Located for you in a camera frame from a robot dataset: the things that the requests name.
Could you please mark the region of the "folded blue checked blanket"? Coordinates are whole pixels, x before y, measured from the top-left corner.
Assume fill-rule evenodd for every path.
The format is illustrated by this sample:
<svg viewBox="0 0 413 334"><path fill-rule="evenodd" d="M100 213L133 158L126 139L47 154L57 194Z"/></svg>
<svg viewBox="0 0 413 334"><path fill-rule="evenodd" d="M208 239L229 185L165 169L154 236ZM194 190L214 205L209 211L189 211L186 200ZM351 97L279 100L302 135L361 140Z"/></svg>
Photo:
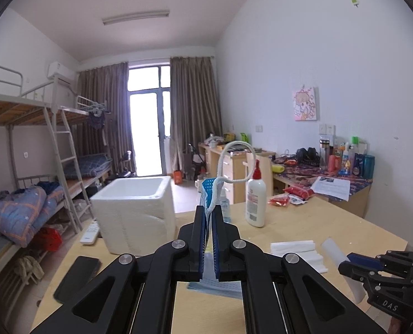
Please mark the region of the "folded blue checked blanket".
<svg viewBox="0 0 413 334"><path fill-rule="evenodd" d="M106 154L90 154L77 158L80 175L82 178L96 177L100 173L108 170L111 166L111 159ZM67 180L77 180L77 170L74 160L64 165L64 175Z"/></svg>

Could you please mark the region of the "right brown curtain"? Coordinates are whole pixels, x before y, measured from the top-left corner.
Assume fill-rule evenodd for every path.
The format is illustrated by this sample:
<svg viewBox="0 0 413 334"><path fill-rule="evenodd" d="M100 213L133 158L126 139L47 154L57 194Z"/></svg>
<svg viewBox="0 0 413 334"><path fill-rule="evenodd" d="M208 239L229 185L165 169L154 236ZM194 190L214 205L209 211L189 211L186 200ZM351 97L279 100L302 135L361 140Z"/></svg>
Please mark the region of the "right brown curtain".
<svg viewBox="0 0 413 334"><path fill-rule="evenodd" d="M211 133L221 136L222 120L216 76L210 57L170 60L171 168L184 170L189 145Z"/></svg>

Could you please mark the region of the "brown curtain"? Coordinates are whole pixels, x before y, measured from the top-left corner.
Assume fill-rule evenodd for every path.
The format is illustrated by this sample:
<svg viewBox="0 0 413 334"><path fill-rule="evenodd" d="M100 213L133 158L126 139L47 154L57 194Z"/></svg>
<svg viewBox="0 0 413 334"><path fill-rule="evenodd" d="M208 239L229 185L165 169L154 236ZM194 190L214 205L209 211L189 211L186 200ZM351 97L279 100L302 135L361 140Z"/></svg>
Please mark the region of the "brown curtain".
<svg viewBox="0 0 413 334"><path fill-rule="evenodd" d="M77 81L77 92L90 110L89 118L74 129L77 154L105 153L114 170L133 150L128 78L129 64L124 62L82 71Z"/></svg>
<svg viewBox="0 0 413 334"><path fill-rule="evenodd" d="M210 57L170 60L171 168L184 170L189 145L211 133L221 136L222 120L216 76Z"/></svg>

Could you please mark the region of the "red plastic bag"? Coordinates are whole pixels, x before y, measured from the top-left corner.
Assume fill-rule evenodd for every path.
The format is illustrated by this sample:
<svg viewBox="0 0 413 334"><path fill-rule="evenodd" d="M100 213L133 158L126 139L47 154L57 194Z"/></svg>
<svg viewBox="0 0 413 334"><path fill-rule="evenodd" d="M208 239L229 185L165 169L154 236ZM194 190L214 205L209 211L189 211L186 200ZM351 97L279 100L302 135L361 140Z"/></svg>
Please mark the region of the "red plastic bag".
<svg viewBox="0 0 413 334"><path fill-rule="evenodd" d="M56 252L62 245L61 234L49 227L41 228L31 240L31 246L47 252Z"/></svg>

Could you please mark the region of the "white paper sheet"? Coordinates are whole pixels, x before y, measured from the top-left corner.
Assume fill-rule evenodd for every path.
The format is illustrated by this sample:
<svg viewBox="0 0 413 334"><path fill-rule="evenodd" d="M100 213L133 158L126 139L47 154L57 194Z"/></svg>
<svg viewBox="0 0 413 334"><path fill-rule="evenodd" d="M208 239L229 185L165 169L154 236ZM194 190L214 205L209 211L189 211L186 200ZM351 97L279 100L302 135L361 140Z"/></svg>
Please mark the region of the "white paper sheet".
<svg viewBox="0 0 413 334"><path fill-rule="evenodd" d="M315 194L349 201L350 181L329 176L318 176L311 186Z"/></svg>

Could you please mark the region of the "white foam box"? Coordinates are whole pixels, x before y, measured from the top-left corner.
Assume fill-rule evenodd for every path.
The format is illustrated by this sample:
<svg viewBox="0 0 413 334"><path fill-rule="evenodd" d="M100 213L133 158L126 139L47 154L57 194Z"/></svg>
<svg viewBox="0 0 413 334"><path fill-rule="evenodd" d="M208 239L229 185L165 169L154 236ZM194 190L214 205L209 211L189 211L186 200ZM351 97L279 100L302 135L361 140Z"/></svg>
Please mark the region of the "white foam box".
<svg viewBox="0 0 413 334"><path fill-rule="evenodd" d="M108 251L145 256L176 237L168 176L116 179L90 198Z"/></svg>

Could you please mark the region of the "pink cartoon wall picture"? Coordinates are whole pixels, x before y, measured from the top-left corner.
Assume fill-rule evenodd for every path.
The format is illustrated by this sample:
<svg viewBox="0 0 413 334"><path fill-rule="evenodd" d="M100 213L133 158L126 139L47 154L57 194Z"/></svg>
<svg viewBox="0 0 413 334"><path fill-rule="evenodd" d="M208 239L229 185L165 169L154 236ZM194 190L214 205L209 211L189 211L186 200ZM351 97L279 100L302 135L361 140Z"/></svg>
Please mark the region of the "pink cartoon wall picture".
<svg viewBox="0 0 413 334"><path fill-rule="evenodd" d="M316 121L316 95L312 87L303 86L292 95L295 121Z"/></svg>

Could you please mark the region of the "translucent white foam strip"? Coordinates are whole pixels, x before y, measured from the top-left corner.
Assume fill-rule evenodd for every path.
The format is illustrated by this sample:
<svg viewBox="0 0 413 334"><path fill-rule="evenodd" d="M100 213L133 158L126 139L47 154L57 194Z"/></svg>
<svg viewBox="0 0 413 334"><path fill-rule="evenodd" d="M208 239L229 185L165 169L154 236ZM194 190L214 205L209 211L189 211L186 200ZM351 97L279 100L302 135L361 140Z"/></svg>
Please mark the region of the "translucent white foam strip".
<svg viewBox="0 0 413 334"><path fill-rule="evenodd" d="M345 264L350 264L349 258L342 252L342 250L339 248L336 242L333 241L332 238L327 238L321 244L321 247L329 256L329 258L333 261L338 270L344 269ZM352 279L350 274L347 276L342 274L342 276L344 277L344 280L346 280L353 294L354 303L360 304L365 298L365 290L362 287L362 284L360 283L360 281L355 281L354 279Z"/></svg>

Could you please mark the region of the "grey metal bunk bed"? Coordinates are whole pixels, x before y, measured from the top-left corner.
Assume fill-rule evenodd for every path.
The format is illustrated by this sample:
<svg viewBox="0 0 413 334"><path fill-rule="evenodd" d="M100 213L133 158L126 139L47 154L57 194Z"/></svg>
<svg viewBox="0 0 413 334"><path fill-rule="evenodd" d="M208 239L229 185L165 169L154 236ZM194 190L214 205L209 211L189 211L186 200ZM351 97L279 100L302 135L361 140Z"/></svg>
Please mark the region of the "grey metal bunk bed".
<svg viewBox="0 0 413 334"><path fill-rule="evenodd" d="M57 182L65 195L48 221L64 211L65 230L79 232L82 216L91 214L92 208L89 201L76 204L75 198L86 196L87 188L111 169L96 177L80 175L74 129L87 120L90 110L72 83L57 75L29 90L23 82L21 72L0 66L0 191ZM71 160L77 180L64 175L64 165ZM32 248L31 242L22 248L0 236L0 291L17 296L33 281L31 273L17 266Z"/></svg>

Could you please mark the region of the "black folding chair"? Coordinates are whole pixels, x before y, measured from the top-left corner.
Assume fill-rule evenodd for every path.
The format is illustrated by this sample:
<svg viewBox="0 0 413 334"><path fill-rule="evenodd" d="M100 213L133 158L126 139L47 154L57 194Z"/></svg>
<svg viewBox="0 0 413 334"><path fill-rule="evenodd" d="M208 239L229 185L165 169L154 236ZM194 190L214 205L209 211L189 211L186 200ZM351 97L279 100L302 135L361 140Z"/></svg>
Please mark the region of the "black folding chair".
<svg viewBox="0 0 413 334"><path fill-rule="evenodd" d="M120 158L114 162L113 178L133 178L136 172L132 166L132 151L127 150Z"/></svg>

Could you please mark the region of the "white remote control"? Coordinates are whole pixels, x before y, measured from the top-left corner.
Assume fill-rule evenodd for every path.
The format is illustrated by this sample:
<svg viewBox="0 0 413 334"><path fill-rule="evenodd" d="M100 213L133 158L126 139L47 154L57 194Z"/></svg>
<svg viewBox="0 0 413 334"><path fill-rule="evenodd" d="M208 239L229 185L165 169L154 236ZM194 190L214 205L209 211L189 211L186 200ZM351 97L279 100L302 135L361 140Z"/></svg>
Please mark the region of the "white remote control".
<svg viewBox="0 0 413 334"><path fill-rule="evenodd" d="M99 232L100 232L100 229L98 226L98 222L96 219L93 219L93 221L91 221L91 223L89 224L89 226L83 233L80 239L80 243L84 246L93 245L98 239Z"/></svg>

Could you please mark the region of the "white tissue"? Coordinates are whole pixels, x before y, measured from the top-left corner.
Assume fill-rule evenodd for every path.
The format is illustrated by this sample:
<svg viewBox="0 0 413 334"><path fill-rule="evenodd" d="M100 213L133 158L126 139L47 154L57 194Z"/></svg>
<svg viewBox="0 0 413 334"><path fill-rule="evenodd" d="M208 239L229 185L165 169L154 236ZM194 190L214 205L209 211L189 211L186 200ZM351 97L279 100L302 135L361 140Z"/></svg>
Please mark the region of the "white tissue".
<svg viewBox="0 0 413 334"><path fill-rule="evenodd" d="M271 254L283 257L288 253L294 253L312 266L321 274L327 273L323 256L316 251L313 240L296 240L271 243Z"/></svg>

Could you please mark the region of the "teal cylindrical can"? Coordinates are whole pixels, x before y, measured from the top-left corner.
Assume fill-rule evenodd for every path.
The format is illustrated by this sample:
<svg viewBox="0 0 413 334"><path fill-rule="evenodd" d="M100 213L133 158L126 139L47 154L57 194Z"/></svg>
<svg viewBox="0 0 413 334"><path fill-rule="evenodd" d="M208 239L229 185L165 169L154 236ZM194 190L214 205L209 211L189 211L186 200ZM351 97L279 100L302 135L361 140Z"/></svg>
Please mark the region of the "teal cylindrical can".
<svg viewBox="0 0 413 334"><path fill-rule="evenodd" d="M375 169L375 156L365 154L363 157L363 173L362 178L365 180L372 180Z"/></svg>

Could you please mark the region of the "orange box on floor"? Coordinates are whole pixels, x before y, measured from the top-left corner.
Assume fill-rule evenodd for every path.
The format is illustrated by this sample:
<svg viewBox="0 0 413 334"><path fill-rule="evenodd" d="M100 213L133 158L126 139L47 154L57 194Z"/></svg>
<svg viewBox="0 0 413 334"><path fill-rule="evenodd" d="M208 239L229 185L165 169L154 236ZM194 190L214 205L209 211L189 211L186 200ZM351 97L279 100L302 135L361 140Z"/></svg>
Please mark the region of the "orange box on floor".
<svg viewBox="0 0 413 334"><path fill-rule="evenodd" d="M181 185L183 183L183 172L181 170L174 171L172 177L176 185Z"/></svg>

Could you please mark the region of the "left brown curtain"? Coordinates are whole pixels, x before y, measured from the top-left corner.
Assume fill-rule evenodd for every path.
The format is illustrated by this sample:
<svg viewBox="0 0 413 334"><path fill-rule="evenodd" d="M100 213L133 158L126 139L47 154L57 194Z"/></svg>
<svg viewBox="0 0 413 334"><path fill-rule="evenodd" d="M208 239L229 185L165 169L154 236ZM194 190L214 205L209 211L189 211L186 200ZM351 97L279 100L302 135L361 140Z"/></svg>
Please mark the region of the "left brown curtain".
<svg viewBox="0 0 413 334"><path fill-rule="evenodd" d="M82 71L77 81L77 92L90 110L89 118L74 129L77 154L105 153L114 170L133 150L128 78L129 64L124 62Z"/></svg>

